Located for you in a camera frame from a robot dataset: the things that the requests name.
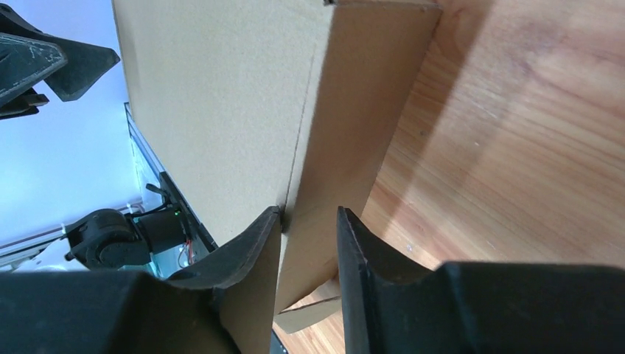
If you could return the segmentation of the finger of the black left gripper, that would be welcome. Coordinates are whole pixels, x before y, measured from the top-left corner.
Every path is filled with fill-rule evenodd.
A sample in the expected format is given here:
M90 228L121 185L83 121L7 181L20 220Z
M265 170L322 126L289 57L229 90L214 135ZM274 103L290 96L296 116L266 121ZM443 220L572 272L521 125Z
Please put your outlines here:
M50 42L1 33L1 106L22 95L68 62Z
M60 47L67 64L44 81L64 102L80 99L120 57L111 48L73 41L40 31L7 4L1 4L1 31Z

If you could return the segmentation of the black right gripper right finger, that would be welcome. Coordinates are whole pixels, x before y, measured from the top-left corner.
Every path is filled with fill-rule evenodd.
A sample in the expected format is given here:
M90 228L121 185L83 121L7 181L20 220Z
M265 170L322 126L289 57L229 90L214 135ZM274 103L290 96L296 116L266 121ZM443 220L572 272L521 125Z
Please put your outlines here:
M337 213L348 353L622 353L624 270L446 262L430 270Z

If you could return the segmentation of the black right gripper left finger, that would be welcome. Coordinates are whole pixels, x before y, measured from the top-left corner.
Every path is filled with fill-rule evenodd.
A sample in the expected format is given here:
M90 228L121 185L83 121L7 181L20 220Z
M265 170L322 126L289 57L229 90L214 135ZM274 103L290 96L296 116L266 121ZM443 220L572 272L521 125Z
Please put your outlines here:
M1 275L3 353L268 353L281 211L160 280L142 271Z

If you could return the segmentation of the brown cardboard sheet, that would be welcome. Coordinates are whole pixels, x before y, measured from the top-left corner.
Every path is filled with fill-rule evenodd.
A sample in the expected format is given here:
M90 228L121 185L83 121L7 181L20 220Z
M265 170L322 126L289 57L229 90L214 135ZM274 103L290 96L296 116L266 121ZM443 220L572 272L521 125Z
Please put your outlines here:
M115 1L132 118L218 244L282 211L275 318L338 270L425 58L433 1Z

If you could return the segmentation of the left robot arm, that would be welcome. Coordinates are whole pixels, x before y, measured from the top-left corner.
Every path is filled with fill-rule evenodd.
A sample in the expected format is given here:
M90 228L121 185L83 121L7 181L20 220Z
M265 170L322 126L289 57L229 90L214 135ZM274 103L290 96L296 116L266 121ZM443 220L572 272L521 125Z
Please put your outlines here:
M115 49L43 32L1 5L1 264L18 271L142 270L187 241L157 177L145 208L130 185L118 94L97 83Z

